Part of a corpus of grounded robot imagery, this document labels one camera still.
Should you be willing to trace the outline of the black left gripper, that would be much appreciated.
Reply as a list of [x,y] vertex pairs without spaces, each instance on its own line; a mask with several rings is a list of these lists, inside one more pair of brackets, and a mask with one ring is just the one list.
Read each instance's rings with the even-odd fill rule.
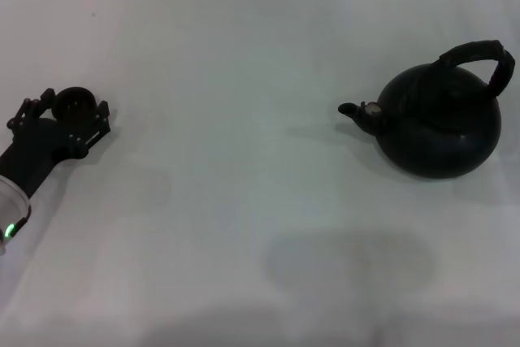
[[56,165],[85,158],[92,146],[111,131],[107,101],[89,107],[75,103],[68,110],[67,124],[39,119],[55,100],[54,89],[39,99],[25,98],[6,126],[16,130],[11,145],[1,156],[1,176],[31,197]]

